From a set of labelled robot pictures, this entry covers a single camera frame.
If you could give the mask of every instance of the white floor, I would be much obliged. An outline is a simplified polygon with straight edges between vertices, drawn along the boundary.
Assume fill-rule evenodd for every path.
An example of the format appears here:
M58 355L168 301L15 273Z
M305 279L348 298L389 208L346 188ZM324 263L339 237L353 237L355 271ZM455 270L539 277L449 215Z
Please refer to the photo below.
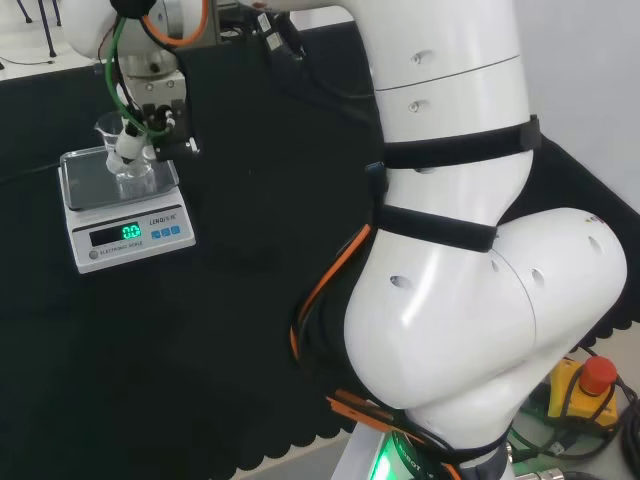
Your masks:
M58 0L58 5L61 6L63 1ZM37 0L22 0L22 3L33 23L25 22L17 0L0 0L0 62L5 67L0 70L0 80L85 67L93 63L91 59L77 54L65 41L62 28L56 25L52 0L44 0L53 48L58 54L57 57L50 58ZM26 63L53 60L54 63L14 65L5 59Z

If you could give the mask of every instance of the screw hole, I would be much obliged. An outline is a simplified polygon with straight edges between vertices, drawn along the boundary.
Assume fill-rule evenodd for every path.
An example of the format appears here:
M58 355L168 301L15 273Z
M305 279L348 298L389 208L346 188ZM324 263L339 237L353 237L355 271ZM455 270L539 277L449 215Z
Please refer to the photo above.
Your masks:
M413 286L411 283L411 280L409 280L407 277L402 277L400 275L394 275L389 280L391 281L393 286L402 288L405 290L408 290Z
M544 275L542 275L542 272L540 270L534 268L531 271L531 276L533 277L533 281L536 283L536 285L538 285L539 287L544 287Z
M593 248L598 255L602 255L602 246L595 238L589 237L589 243L591 244L591 248Z
M434 53L432 50L423 50L421 52L416 53L413 57L411 57L411 62L414 65L420 65L425 60L431 60Z
M411 113L422 113L425 112L427 110L427 107L429 106L429 102L426 100L416 100L415 102L412 102L411 104L409 104L409 111Z

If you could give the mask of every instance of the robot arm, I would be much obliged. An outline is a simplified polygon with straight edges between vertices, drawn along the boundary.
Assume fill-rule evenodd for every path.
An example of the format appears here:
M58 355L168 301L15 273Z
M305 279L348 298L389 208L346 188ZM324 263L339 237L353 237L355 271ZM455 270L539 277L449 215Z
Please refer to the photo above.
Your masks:
M153 5L148 17L159 35L190 37L196 29L201 30L198 27L202 27L203 19L206 22L207 9L208 2L165 0ZM66 38L75 50L90 58L110 56L119 28L109 0L71 0L62 6L62 14ZM109 170L116 174L133 167L148 143L153 144L153 155L159 161L196 153L189 124L187 85L178 58L170 46L161 48L159 42L154 42L139 21L127 20L119 35L117 67L123 75L115 100L125 118L115 151L107 161ZM113 58L107 58L107 63L112 62L115 63ZM107 68L117 71L113 64ZM163 135L151 135L163 131Z
M199 0L158 1L151 15L169 31L169 5L176 2L188 34ZM495 228L524 187L533 152L468 161L456 145L521 132L530 120L513 0L241 2L272 11L346 8L371 66L387 163L396 165L387 171L385 205ZM70 43L97 56L115 16L109 0L66 0L64 9ZM157 54L139 25L128 23L121 53ZM140 103L147 90L139 85L154 77L129 77ZM142 103L172 98L157 94ZM434 145L454 154L438 158ZM501 437L528 393L613 305L625 280L615 235L578 210L504 225L484 252L381 228L346 312L347 353L382 402L406 410L456 449L482 447Z

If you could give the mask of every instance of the green cable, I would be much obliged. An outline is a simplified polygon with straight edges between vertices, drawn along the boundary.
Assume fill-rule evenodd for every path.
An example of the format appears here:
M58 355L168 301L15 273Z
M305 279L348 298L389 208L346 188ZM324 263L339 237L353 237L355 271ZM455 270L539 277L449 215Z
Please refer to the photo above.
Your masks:
M109 90L109 94L111 98L115 102L120 113L131 122L138 130L146 133L150 137L161 137L169 133L169 128L166 128L162 132L158 132L156 130L151 130L149 127L140 123L136 118L127 110L127 107L122 103L120 97L118 97L118 92L116 92L115 87L111 81L112 79L112 71L113 71L113 58L115 57L116 47L118 46L118 42L120 41L120 36L122 35L122 31L124 30L124 25L127 19L122 18L116 27L115 32L113 33L113 40L111 41L111 45L109 46L109 52L107 53L106 65L105 65L105 78L107 80L107 89Z

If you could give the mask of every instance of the emergency stop button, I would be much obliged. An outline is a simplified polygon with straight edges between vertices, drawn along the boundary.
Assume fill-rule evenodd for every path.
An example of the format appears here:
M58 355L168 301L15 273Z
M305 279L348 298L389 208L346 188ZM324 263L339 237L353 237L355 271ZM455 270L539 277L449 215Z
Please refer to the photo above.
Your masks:
M618 378L618 370L611 360L591 357L584 363L580 375L580 388L593 396L602 395Z

